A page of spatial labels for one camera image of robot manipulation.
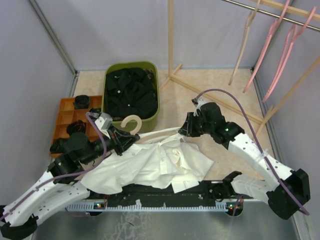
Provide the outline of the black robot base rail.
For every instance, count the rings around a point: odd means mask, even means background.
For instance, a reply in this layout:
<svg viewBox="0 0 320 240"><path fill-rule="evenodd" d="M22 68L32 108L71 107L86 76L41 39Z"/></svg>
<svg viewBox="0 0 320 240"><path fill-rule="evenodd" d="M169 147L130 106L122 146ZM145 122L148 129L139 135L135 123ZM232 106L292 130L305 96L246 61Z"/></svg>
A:
<svg viewBox="0 0 320 240"><path fill-rule="evenodd" d="M102 200L108 207L128 207L139 200L143 207L214 207L216 201L236 197L231 186L223 181L203 180L199 185L174 193L173 187L159 189L151 186L129 184L119 193L97 193L90 191L88 200Z"/></svg>

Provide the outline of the beige wooden hanger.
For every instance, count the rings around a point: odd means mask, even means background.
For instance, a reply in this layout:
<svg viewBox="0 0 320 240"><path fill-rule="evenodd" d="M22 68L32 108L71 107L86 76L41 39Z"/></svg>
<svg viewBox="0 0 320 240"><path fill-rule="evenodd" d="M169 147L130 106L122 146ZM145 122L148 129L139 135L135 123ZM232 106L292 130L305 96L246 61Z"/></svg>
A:
<svg viewBox="0 0 320 240"><path fill-rule="evenodd" d="M254 20L254 18L256 16L256 14L257 14L260 2L261 2L261 0L257 0L257 3L256 3L256 6L255 6L254 10L252 10L249 13L248 17L247 17L247 20L246 20L246 23L245 23L245 26L244 26L244 32L243 32L241 48L240 48L240 51L239 51L239 54L238 54L238 58L237 58L235 66L234 66L232 75L231 75L231 77L229 79L229 82L228 82L229 86L233 83L234 78L235 78L235 76L237 74L239 65L241 63L241 60L242 60L242 57L243 57L243 54L244 54L244 51L245 51L245 48L246 48L246 45L247 45L247 40L248 40L250 28L251 28L252 22L253 22L253 20Z"/></svg>
<svg viewBox="0 0 320 240"><path fill-rule="evenodd" d="M131 135L138 134L139 130L142 128L142 119L137 115L129 115L121 121L120 126L124 128L130 121L136 122L136 127L129 133ZM136 142L136 144L142 144L144 142L148 142L162 137L170 137L172 135L176 135L178 133L178 130L179 127L171 127L157 131L139 133L138 135L140 136L140 139Z"/></svg>

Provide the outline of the black garment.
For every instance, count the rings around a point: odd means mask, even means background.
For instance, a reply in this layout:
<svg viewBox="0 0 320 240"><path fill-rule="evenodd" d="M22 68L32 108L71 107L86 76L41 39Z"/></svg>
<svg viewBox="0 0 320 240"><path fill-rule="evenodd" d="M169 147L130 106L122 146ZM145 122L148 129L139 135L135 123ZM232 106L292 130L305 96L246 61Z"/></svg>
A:
<svg viewBox="0 0 320 240"><path fill-rule="evenodd" d="M106 74L104 107L114 121L130 115L142 120L158 110L158 96L153 81L154 72L140 67L122 68Z"/></svg>

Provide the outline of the cream white garment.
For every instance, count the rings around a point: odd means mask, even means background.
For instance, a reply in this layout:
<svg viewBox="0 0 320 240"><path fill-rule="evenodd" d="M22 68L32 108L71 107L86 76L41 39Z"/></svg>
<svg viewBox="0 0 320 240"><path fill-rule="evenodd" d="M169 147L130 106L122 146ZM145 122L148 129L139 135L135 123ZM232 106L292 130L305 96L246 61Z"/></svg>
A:
<svg viewBox="0 0 320 240"><path fill-rule="evenodd" d="M112 154L80 182L105 195L120 193L130 184L172 187L174 193L179 193L198 186L213 163L196 144L185 142L177 133L133 144L121 156Z"/></svg>

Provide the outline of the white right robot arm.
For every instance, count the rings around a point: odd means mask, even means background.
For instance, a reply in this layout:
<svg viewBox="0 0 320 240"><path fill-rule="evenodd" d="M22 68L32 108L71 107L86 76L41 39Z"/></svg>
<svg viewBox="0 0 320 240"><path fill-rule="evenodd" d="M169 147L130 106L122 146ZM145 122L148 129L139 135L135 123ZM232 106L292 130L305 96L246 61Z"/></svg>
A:
<svg viewBox="0 0 320 240"><path fill-rule="evenodd" d="M303 169L293 170L274 159L258 145L235 122L225 120L215 102L193 99L194 112L188 112L178 133L196 138L210 135L228 151L245 160L262 176L252 178L233 171L222 180L223 192L229 198L246 195L266 203L281 219L288 220L306 204L310 196L309 176Z"/></svg>

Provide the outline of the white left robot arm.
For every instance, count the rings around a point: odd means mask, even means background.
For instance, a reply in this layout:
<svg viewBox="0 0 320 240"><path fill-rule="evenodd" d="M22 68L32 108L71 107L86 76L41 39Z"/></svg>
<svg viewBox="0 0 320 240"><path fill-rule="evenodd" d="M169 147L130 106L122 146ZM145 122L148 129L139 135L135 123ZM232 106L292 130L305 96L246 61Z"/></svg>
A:
<svg viewBox="0 0 320 240"><path fill-rule="evenodd" d="M108 135L90 141L83 132L73 133L64 143L59 155L40 179L21 197L0 207L2 236L10 240L23 240L32 235L38 226L55 213L89 196L103 195L104 186L97 181L85 187L77 177L87 173L83 166L109 157L112 151L122 155L140 139L111 126Z"/></svg>

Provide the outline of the pink hanger with plaid shirt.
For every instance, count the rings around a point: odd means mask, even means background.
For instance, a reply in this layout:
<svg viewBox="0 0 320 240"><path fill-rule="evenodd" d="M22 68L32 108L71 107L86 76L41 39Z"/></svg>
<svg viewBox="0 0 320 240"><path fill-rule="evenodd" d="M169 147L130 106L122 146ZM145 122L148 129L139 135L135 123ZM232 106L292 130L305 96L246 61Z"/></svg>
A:
<svg viewBox="0 0 320 240"><path fill-rule="evenodd" d="M290 3L290 0L287 0L285 5L284 5L284 8L283 8L283 10L281 12L280 18L275 19L273 21L273 23L270 25L270 28L269 28L269 31L268 31L264 46L263 46L263 48L261 50L260 56L258 58L258 61L257 61L256 65L255 65L255 67L254 67L254 70L253 70L253 73L251 75L251 78L250 78L250 80L248 81L247 85L245 86L245 88L243 90L243 93L245 93L248 90L249 86L253 82L253 80L254 80L254 78L255 78L255 76L256 76L256 74L257 74L257 72L258 72L258 70L259 70L259 68L261 66L261 63L262 63L262 61L263 61L263 59L265 57L265 54L267 52L267 49L268 49L269 44L271 42L271 39L272 39L273 35L275 34L275 31L278 29L278 27L279 27L284 15L285 15L286 11L287 11L289 3Z"/></svg>

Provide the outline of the pink plastic hanger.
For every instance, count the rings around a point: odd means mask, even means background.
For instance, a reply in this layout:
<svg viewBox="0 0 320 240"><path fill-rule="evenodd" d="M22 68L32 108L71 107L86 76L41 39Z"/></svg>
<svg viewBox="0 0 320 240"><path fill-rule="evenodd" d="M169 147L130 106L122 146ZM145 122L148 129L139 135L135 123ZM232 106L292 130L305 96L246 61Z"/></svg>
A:
<svg viewBox="0 0 320 240"><path fill-rule="evenodd" d="M289 29L289 32L288 32L286 39L285 39L285 42L284 42L281 58L279 60L275 75L273 77L273 80L272 80L265 96L262 99L263 103L265 103L268 100L268 98L270 97L270 95L274 91L278 81L280 80L280 78L282 76L282 73L283 73L285 66L287 64L287 61L291 55L291 51L292 51L292 48L293 48L296 40L305 31L305 29L307 28L307 25L310 23L310 21L312 20L312 17L315 15L316 10L317 10L317 7L314 6L312 8L312 10L310 11L310 13L308 14L308 18L307 18L306 22L304 23L304 25L300 29L298 29L298 26L296 24L293 24L291 26L291 28Z"/></svg>

